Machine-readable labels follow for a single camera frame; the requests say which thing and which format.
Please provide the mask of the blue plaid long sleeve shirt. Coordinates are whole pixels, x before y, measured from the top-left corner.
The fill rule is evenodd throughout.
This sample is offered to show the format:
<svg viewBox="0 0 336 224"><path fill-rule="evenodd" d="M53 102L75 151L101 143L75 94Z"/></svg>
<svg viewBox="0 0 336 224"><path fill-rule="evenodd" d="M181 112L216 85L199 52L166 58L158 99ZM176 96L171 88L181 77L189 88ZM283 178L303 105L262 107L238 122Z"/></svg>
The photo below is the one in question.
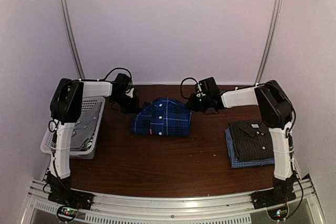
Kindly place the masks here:
<svg viewBox="0 0 336 224"><path fill-rule="evenodd" d="M131 132L138 135L188 137L192 111L185 103L172 98L144 102L131 123Z"/></svg>

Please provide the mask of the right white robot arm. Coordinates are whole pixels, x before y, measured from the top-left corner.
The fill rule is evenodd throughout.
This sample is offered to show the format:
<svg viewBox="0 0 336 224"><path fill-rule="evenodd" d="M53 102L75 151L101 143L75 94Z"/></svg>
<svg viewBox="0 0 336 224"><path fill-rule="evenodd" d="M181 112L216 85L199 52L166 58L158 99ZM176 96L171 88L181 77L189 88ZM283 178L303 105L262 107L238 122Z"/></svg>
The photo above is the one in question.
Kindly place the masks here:
<svg viewBox="0 0 336 224"><path fill-rule="evenodd" d="M271 80L234 90L221 90L213 77L195 82L195 91L188 97L186 105L195 112L216 112L239 106L255 105L261 119L268 127L275 158L274 178L286 181L294 175L292 128L296 112L287 95L277 81Z"/></svg>

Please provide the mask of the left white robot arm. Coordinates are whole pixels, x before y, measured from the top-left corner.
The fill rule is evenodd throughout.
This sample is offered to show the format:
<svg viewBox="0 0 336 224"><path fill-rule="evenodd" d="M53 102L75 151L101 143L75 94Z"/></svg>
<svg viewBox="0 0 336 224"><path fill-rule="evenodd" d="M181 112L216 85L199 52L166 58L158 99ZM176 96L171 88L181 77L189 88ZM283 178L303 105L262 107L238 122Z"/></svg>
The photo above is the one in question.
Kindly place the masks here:
<svg viewBox="0 0 336 224"><path fill-rule="evenodd" d="M116 103L124 114L140 112L139 97L130 74L119 73L113 81L70 80L63 78L50 103L51 118L56 130L55 144L51 148L50 172L58 179L70 177L70 140L75 123L81 115L82 100L105 97Z"/></svg>

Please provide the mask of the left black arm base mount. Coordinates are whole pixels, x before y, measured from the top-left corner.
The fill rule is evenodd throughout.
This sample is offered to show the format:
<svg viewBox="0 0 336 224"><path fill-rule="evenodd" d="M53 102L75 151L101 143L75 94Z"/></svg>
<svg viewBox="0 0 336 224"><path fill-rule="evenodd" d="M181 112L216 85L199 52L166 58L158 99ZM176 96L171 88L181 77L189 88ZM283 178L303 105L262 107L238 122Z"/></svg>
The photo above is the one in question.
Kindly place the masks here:
<svg viewBox="0 0 336 224"><path fill-rule="evenodd" d="M50 187L48 200L70 208L90 210L93 194L71 189L71 176L58 179L47 173L46 183Z"/></svg>

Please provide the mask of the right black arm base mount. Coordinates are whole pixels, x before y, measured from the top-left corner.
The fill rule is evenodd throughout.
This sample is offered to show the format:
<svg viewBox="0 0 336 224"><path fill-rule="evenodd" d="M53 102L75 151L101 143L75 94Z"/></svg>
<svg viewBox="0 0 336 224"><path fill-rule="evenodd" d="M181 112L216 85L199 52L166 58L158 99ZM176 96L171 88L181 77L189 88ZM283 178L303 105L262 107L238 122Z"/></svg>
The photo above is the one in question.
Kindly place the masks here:
<svg viewBox="0 0 336 224"><path fill-rule="evenodd" d="M254 209L283 205L288 201L296 199L296 194L293 190L294 180L292 177L286 180L274 177L272 183L273 188L263 191L255 191L251 194Z"/></svg>

